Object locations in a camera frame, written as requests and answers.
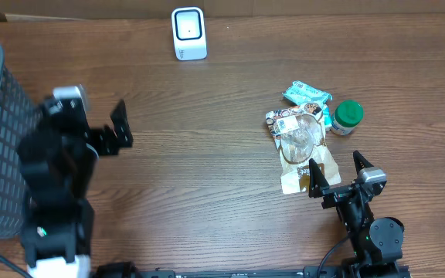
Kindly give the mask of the teal tissue pack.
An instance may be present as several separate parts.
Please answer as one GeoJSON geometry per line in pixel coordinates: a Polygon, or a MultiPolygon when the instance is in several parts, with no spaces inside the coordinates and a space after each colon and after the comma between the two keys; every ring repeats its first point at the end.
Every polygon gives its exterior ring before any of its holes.
{"type": "Polygon", "coordinates": [[[331,112],[327,104],[323,106],[324,129],[329,132],[332,126],[331,112]]]}

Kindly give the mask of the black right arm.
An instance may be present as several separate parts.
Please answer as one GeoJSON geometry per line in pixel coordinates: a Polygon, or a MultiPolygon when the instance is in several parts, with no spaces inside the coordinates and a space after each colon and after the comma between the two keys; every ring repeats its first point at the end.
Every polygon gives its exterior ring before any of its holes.
{"type": "Polygon", "coordinates": [[[369,202],[382,193],[386,173],[371,164],[359,151],[353,152],[357,178],[348,185],[332,188],[314,159],[309,160],[308,194],[322,198],[323,209],[334,208],[347,236],[333,246],[318,266],[303,268],[305,277],[410,278],[408,266],[400,266],[405,227],[393,217],[376,219],[369,202]],[[329,257],[345,242],[354,256],[339,266],[326,266],[329,257]]]}

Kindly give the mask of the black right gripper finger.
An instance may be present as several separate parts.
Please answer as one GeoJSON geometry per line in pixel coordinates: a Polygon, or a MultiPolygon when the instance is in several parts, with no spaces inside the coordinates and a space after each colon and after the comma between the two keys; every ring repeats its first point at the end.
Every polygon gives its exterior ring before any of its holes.
{"type": "Polygon", "coordinates": [[[374,166],[359,152],[353,152],[353,160],[358,180],[371,180],[374,166]]]}
{"type": "Polygon", "coordinates": [[[309,160],[309,186],[308,194],[310,198],[319,198],[324,195],[324,191],[330,188],[330,185],[324,176],[324,166],[318,164],[313,158],[309,160]]]}

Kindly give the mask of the green lid jar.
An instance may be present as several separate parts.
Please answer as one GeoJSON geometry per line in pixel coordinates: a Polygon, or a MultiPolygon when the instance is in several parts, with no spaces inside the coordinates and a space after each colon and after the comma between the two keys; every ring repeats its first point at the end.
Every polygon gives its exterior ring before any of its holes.
{"type": "Polygon", "coordinates": [[[331,115],[331,131],[337,135],[348,135],[362,121],[364,110],[355,100],[341,102],[331,115]]]}

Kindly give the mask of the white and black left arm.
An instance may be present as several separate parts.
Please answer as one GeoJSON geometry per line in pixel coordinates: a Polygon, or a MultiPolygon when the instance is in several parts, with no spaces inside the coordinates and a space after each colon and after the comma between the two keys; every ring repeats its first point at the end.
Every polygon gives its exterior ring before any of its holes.
{"type": "Polygon", "coordinates": [[[36,128],[17,148],[27,185],[20,243],[32,277],[89,277],[94,210],[87,190],[101,156],[131,147],[127,110],[120,100],[111,126],[92,128],[81,97],[49,97],[36,128]]]}

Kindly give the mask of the teal wipes packet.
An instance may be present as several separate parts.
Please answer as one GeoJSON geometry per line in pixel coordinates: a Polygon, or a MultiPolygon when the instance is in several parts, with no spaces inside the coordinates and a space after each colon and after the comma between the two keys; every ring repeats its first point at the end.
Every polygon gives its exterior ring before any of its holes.
{"type": "Polygon", "coordinates": [[[291,86],[283,92],[283,97],[296,105],[310,102],[327,103],[329,100],[333,100],[330,93],[316,89],[299,80],[292,82],[291,86]]]}

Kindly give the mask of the clear plastic bag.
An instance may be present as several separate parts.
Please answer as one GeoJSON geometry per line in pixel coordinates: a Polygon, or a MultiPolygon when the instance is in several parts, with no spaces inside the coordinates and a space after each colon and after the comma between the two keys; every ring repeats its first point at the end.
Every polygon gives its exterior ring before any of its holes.
{"type": "Polygon", "coordinates": [[[284,194],[306,192],[313,159],[327,182],[341,182],[338,164],[326,144],[325,114],[317,102],[270,111],[266,124],[280,155],[280,183],[284,194]]]}

